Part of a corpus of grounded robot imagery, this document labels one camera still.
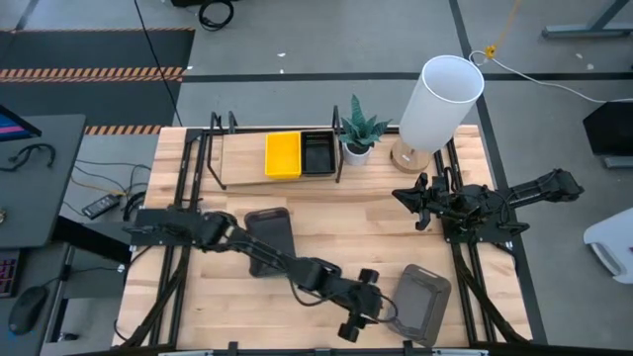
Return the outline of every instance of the gray plastic tray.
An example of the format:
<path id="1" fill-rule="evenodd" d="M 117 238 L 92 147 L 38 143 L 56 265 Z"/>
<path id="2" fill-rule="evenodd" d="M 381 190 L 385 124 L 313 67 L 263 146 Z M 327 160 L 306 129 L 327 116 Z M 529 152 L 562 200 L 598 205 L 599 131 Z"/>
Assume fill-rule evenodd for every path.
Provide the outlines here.
<path id="1" fill-rule="evenodd" d="M 388 328 L 422 346 L 433 346 L 450 294 L 451 284 L 447 279 L 409 264 L 393 297 L 398 317 L 388 324 Z M 390 307 L 387 318 L 394 314 L 394 308 Z"/>

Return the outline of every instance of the lamp base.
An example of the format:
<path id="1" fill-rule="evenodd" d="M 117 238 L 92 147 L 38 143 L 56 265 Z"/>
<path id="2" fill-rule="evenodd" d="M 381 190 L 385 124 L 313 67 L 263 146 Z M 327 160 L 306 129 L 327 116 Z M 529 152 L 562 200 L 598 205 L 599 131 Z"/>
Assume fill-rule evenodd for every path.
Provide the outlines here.
<path id="1" fill-rule="evenodd" d="M 398 170 L 409 174 L 423 171 L 431 161 L 429 152 L 415 150 L 404 143 L 401 138 L 394 143 L 390 157 Z"/>

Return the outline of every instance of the keyboard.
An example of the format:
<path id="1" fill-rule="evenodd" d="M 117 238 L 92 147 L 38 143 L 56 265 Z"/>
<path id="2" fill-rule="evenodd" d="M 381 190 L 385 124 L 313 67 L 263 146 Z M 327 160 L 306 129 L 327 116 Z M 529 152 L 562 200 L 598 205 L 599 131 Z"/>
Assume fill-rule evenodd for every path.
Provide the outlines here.
<path id="1" fill-rule="evenodd" d="M 0 250 L 0 298 L 12 298 L 17 291 L 20 250 Z"/>

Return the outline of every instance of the concrete floor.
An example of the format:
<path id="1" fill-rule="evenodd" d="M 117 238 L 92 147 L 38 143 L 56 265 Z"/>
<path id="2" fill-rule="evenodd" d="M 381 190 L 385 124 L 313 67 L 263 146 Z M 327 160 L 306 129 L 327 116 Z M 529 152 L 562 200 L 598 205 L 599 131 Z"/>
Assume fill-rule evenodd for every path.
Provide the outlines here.
<path id="1" fill-rule="evenodd" d="M 15 27 L 28 2 L 4 0 L 0 28 Z M 195 7 L 175 9 L 168 0 L 138 3 L 149 27 L 198 28 Z M 633 63 L 630 38 L 545 41 L 539 36 L 545 25 L 584 23 L 609 3 L 523 2 L 497 58 L 531 73 L 628 72 Z M 196 32 L 189 75 L 279 74 L 282 69 L 284 73 L 419 72 L 435 55 L 462 55 L 446 1 L 243 0 L 234 6 L 235 18 L 224 30 Z M 483 48 L 497 39 L 512 2 L 487 0 L 484 5 L 460 0 L 459 6 L 471 46 Z M 633 22 L 633 5 L 616 20 Z M 132 0 L 40 0 L 26 27 L 137 28 L 139 22 Z M 487 64 L 482 71 L 498 73 L 500 69 Z M 562 84 L 602 99 L 633 97 L 631 81 Z M 366 112 L 397 122 L 413 85 L 410 80 L 185 83 L 178 110 L 187 126 L 207 125 L 211 110 L 232 110 L 243 126 L 317 125 L 327 123 L 335 104 L 343 116 L 348 115 L 349 98 L 355 93 Z M 519 219 L 532 226 L 523 239 L 548 342 L 633 349 L 633 286 L 614 282 L 582 242 L 587 227 L 630 208 L 633 198 L 633 173 L 604 170 L 588 149 L 582 119 L 598 105 L 520 81 L 488 82 L 485 96 L 510 185 L 563 167 L 587 189 L 573 204 L 541 204 L 518 212 Z M 467 123 L 479 122 L 474 108 Z M 156 136 L 86 136 L 79 156 L 107 162 L 120 160 L 122 152 L 134 152 L 126 158 L 128 162 L 150 164 L 155 143 Z M 122 183 L 130 178 L 128 167 L 88 168 Z M 137 179 L 146 180 L 146 174 L 139 173 Z M 71 185 L 66 201 L 83 207 L 100 196 Z M 62 213 L 81 220 L 67 208 Z M 112 214 L 104 220 L 119 218 Z M 103 309 L 116 308 L 110 300 L 83 303 L 84 307 L 73 308 L 91 304 L 90 311 L 98 310 L 101 303 Z M 99 318 L 107 322 L 95 330 L 85 330 L 89 337 L 83 342 L 103 348 L 103 342 L 94 340 L 111 340 L 113 314 Z M 76 312 L 65 326 L 82 325 L 82 317 L 90 316 Z M 46 355 L 56 354 L 63 354 L 59 347 Z"/>

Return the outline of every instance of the yellow bin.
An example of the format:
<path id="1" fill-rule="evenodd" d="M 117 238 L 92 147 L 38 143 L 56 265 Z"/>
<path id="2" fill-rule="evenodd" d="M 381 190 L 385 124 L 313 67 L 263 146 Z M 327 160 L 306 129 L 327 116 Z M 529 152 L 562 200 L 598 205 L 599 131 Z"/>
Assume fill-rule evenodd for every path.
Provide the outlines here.
<path id="1" fill-rule="evenodd" d="M 297 179 L 301 176 L 301 133 L 266 135 L 264 171 L 271 179 Z"/>

